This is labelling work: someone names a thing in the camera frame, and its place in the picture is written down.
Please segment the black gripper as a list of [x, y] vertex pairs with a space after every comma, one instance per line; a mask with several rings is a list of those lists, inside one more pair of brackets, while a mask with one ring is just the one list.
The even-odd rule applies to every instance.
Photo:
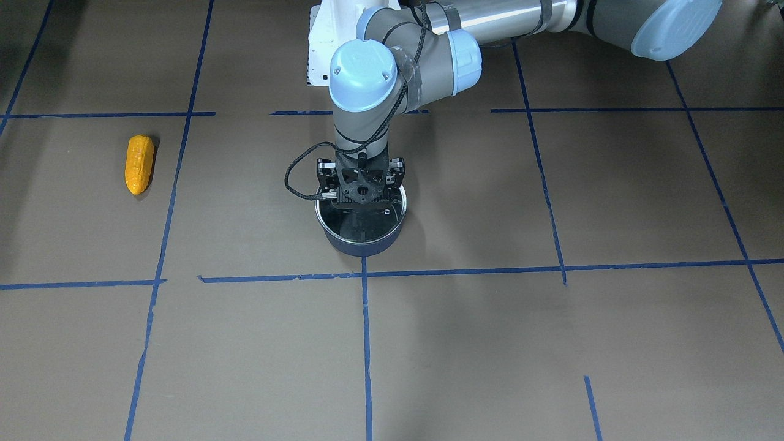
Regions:
[[404, 158], [390, 159], [387, 153], [367, 158], [336, 154], [317, 159], [317, 201], [340, 210], [384, 210], [404, 206]]

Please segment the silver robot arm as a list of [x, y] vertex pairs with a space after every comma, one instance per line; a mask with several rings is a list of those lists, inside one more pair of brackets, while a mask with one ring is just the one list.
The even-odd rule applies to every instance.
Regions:
[[481, 46], [541, 32], [576, 31], [639, 58], [669, 61], [706, 33], [720, 1], [357, 2], [332, 23], [315, 8], [311, 59], [333, 103], [334, 161], [319, 160], [316, 194], [339, 209], [385, 208], [402, 197], [404, 164], [388, 157], [395, 115], [453, 97], [481, 78]]

